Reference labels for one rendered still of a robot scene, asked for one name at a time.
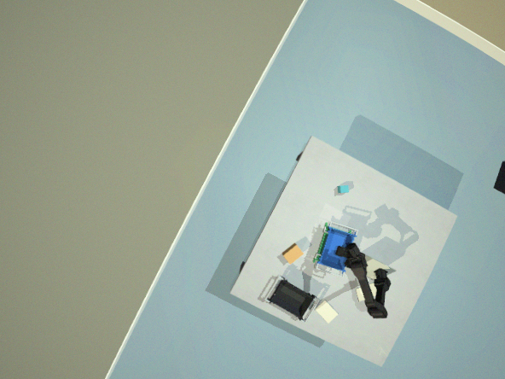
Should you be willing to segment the tan rectangular block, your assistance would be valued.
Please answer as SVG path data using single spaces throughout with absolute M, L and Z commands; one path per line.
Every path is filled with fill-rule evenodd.
M 291 265 L 303 253 L 299 249 L 299 246 L 296 243 L 294 243 L 289 248 L 287 248 L 284 252 L 282 252 L 282 254 L 287 259 L 287 261 L 289 262 L 289 265 Z

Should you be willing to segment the green plastic tray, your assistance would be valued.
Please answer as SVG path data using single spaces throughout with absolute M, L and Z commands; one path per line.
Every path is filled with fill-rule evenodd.
M 327 227 L 326 227 L 326 231 L 328 231 L 328 230 L 329 230 L 329 228 L 328 228 L 328 223 L 326 223 L 326 224 L 325 224 L 325 226 L 327 226 Z M 324 226 L 324 227 L 325 227 L 325 226 Z M 326 240 L 327 240 L 327 237 L 328 237 L 328 233 L 327 233 L 327 232 L 324 232 L 323 237 L 322 237 L 322 242 L 321 242 L 320 248 L 319 248 L 319 250 L 318 250 L 318 254 L 322 254 L 322 251 L 323 251 L 323 249 L 324 249 L 324 245 L 325 245 L 325 242 L 326 242 Z M 317 261 L 320 261 L 320 260 L 319 260 L 319 258 L 321 258 L 321 256 L 317 255 L 316 259 L 314 258 L 313 263 L 315 263 L 315 262 L 316 262 L 316 260 L 317 260 Z

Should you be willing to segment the blue plastic tray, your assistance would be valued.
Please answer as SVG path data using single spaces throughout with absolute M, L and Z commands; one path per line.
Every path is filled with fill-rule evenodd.
M 331 227 L 332 223 L 356 230 L 356 232 L 354 232 L 354 235 L 353 235 L 353 234 L 344 232 L 342 230 L 337 230 L 337 229 Z M 338 246 L 341 246 L 343 248 L 347 248 L 347 246 L 354 241 L 354 237 L 357 237 L 358 230 L 355 228 L 351 228 L 349 226 L 343 225 L 343 224 L 339 224 L 337 222 L 331 222 L 330 225 L 328 226 L 328 228 L 329 228 L 328 237 L 325 242 L 324 249 L 322 251 L 322 256 L 321 256 L 321 258 L 319 258 L 320 262 L 317 261 L 316 268 L 320 271 L 324 271 L 324 270 L 318 268 L 319 264 L 323 264 L 323 265 L 326 265 L 326 266 L 329 266 L 334 269 L 342 271 L 343 275 L 342 276 L 337 275 L 337 274 L 334 274 L 329 271 L 324 271 L 324 272 L 327 272 L 327 273 L 335 275 L 335 276 L 344 277 L 344 275 L 345 275 L 344 263 L 346 261 L 346 257 L 344 257 L 344 256 L 341 257 L 339 255 L 335 255 L 335 253 L 336 253 Z

